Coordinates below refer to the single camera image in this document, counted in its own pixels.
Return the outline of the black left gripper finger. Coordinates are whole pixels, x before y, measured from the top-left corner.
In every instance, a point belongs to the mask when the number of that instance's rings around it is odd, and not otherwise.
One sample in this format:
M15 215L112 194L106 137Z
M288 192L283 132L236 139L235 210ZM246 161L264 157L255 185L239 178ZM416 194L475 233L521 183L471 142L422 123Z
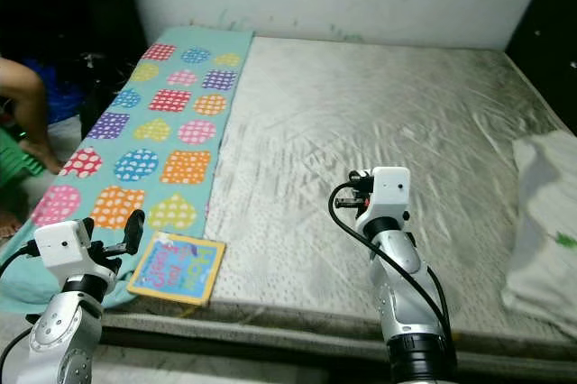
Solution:
M136 208L128 216L124 227L124 253L126 255L136 255L139 251L145 219L147 219L147 215L140 208Z

